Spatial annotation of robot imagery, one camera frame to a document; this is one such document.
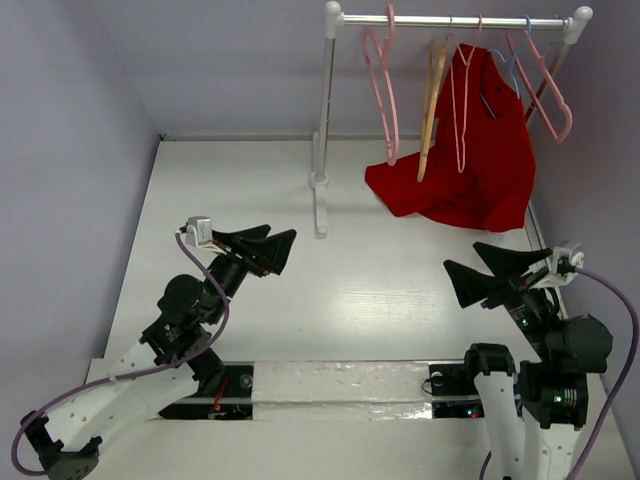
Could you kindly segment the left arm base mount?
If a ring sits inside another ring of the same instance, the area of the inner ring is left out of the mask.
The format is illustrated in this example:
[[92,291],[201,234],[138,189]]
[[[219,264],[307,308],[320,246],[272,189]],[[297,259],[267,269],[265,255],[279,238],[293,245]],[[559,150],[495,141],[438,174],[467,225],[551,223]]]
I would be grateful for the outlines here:
[[164,420],[251,420],[254,364],[225,367],[220,386],[211,394],[198,391],[158,413]]

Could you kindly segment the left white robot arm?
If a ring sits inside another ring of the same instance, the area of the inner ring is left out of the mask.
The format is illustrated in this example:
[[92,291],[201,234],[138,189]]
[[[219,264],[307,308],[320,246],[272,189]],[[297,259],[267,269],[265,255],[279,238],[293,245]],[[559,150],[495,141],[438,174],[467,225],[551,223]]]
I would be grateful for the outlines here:
[[217,395],[225,366],[213,345],[229,321],[231,301],[247,276],[279,275],[297,233],[268,224],[219,232],[195,216],[174,233],[201,272],[172,278],[157,302],[158,318],[108,373],[27,414],[11,447],[25,476],[84,479],[102,449],[121,434],[193,394]]

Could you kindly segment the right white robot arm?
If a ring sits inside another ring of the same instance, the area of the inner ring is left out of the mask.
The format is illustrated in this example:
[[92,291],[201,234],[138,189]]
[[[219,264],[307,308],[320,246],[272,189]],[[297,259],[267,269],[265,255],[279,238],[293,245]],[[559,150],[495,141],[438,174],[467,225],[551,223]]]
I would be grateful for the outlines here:
[[488,274],[443,263],[459,305],[504,308],[538,357],[515,362],[507,346],[488,343],[465,352],[457,377],[482,402],[491,453],[483,470],[495,479],[566,479],[587,422],[588,377],[606,371],[613,347],[602,322],[563,319],[547,297],[577,276],[584,254],[577,246],[473,248]]

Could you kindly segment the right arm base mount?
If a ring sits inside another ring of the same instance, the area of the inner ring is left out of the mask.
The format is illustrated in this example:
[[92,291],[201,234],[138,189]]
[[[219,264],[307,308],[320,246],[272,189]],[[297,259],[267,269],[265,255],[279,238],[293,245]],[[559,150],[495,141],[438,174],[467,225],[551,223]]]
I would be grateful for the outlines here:
[[477,419],[485,416],[484,400],[493,404],[505,393],[499,381],[477,366],[435,363],[421,389],[430,398],[434,419]]

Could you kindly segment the blue wire hanger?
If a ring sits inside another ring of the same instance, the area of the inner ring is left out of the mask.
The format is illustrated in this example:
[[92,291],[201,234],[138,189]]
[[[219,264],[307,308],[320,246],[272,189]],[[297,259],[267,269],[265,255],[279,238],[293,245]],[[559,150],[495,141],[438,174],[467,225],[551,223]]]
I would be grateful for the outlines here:
[[[518,55],[522,49],[522,45],[523,43],[520,43],[518,46],[516,46],[515,49],[511,51],[511,54],[509,57],[505,57],[500,50],[489,49],[489,52],[492,54],[496,54],[500,58],[502,63],[507,67],[507,74],[511,80],[512,90],[515,92],[516,98],[518,100],[521,100],[522,96],[520,92],[519,81],[516,78],[514,69],[515,69],[516,61],[518,60]],[[492,119],[496,120],[497,115],[483,91],[480,92],[480,98],[488,114],[491,116]]]

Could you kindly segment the red t shirt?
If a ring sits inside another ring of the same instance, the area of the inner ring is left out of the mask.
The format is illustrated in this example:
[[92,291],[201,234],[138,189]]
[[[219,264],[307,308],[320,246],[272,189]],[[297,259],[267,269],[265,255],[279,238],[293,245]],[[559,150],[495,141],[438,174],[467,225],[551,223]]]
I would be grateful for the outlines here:
[[[464,67],[456,61],[461,107]],[[497,119],[486,111],[483,91]],[[424,180],[417,181],[419,154],[366,169],[365,181],[396,217],[420,214],[433,221],[502,233],[525,224],[536,162],[521,100],[500,75],[492,54],[477,47],[469,73],[466,168],[456,169],[450,67],[437,100],[435,143]]]

